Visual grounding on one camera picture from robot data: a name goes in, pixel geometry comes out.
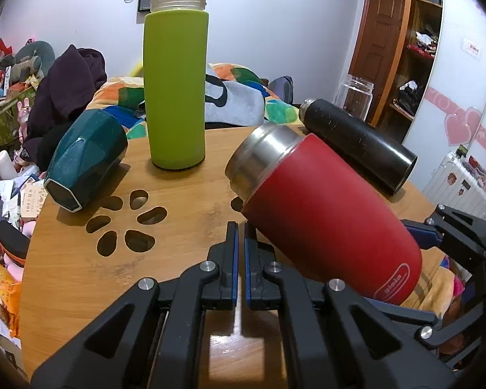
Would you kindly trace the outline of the dark purple jacket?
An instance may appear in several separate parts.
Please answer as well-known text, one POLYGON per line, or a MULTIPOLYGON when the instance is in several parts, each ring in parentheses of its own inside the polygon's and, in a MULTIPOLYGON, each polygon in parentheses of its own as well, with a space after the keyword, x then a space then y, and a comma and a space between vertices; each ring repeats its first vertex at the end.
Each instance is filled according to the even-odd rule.
POLYGON ((95 49, 70 45, 55 59, 37 88, 22 144, 40 171, 47 171, 62 136, 106 81, 104 57, 95 49))

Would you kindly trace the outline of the clear glass jar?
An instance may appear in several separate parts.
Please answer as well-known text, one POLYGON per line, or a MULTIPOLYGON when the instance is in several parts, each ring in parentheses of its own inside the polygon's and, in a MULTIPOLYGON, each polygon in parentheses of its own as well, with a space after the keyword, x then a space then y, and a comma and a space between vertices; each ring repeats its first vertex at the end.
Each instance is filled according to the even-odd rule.
POLYGON ((373 100, 374 83, 347 74, 333 104, 360 120, 366 120, 373 100))

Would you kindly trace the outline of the black thermos bottle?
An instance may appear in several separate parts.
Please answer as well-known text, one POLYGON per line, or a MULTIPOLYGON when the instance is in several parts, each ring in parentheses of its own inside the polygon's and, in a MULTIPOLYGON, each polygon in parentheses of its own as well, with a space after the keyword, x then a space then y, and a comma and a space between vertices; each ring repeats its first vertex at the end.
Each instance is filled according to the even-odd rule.
POLYGON ((298 116, 310 133, 385 194, 401 190, 416 165, 416 154, 401 143, 325 99, 307 99, 298 116))

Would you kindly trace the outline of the dark teal faceted cup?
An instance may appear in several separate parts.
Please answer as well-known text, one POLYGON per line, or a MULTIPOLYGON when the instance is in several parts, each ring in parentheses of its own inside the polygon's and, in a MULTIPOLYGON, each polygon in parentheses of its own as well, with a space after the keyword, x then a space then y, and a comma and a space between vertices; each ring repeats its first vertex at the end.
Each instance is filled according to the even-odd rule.
POLYGON ((83 209, 122 161, 128 140, 117 119, 85 110, 59 142, 44 180, 52 199, 70 213, 83 209))

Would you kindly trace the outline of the colourful patterned quilt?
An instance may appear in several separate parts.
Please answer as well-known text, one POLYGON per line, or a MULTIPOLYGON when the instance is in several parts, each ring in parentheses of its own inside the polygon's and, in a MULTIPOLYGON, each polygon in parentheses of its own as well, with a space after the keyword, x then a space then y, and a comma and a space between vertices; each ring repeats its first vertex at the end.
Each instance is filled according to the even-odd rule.
MULTIPOLYGON (((268 121, 300 125, 298 109, 281 101, 268 86, 266 80, 245 66, 209 63, 205 81, 205 127, 256 126, 268 121)), ((87 108, 105 110, 114 116, 129 140, 146 137, 143 66, 138 65, 128 77, 107 80, 87 108)))

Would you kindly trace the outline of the grey backpack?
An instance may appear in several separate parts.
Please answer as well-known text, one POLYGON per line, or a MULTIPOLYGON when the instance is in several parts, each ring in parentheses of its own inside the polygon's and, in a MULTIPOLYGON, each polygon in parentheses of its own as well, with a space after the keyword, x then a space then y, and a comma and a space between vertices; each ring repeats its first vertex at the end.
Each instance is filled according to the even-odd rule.
POLYGON ((290 76, 278 77, 269 83, 268 89, 286 104, 293 103, 293 79, 290 76))

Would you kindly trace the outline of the green basket of clutter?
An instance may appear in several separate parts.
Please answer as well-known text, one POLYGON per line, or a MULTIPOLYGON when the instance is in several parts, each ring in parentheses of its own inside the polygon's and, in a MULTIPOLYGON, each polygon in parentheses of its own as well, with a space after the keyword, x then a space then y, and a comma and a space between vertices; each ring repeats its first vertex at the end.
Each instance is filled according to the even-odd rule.
POLYGON ((46 41, 30 40, 15 53, 0 39, 0 148, 22 138, 37 87, 54 61, 46 41))

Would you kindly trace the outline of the white plastic bottle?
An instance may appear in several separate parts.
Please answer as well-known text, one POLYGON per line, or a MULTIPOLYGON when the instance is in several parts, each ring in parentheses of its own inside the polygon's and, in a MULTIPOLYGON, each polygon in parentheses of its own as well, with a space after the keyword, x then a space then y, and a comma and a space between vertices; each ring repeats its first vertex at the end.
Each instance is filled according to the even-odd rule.
POLYGON ((0 152, 0 178, 1 180, 11 180, 18 177, 15 165, 6 150, 0 152))

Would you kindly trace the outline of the red thermos bottle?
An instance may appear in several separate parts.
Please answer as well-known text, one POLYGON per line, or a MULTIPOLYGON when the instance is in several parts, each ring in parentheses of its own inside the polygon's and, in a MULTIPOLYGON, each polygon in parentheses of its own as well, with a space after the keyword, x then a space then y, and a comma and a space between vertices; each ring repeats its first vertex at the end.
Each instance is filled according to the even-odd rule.
POLYGON ((261 125, 235 150, 226 177, 245 218, 306 276, 339 278, 365 297, 395 305, 418 284, 416 240, 316 135, 261 125))

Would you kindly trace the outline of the wooden wardrobe shelving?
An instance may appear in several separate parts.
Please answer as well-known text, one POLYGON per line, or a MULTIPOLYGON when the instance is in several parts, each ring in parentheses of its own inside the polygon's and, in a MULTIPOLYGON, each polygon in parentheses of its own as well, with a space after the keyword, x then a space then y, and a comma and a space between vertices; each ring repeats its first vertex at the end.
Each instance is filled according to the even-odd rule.
POLYGON ((437 52, 443 0, 364 0, 349 73, 374 83, 366 121, 405 138, 437 52))

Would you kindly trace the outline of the white suitcase with stickers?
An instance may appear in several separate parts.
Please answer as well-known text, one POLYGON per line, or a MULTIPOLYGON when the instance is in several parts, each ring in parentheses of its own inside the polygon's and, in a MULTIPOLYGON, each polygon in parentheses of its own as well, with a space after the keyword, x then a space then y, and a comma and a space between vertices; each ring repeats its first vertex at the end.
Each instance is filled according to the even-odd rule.
POLYGON ((448 206, 486 219, 486 174, 458 152, 446 154, 423 195, 435 206, 448 206))

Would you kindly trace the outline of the green tall bottle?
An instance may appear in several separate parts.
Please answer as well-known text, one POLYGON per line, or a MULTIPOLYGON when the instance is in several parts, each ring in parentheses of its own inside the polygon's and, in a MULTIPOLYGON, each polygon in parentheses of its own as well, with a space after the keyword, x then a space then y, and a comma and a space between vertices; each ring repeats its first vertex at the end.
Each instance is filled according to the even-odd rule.
POLYGON ((151 0, 143 69, 151 159, 185 170, 205 158, 206 0, 151 0))

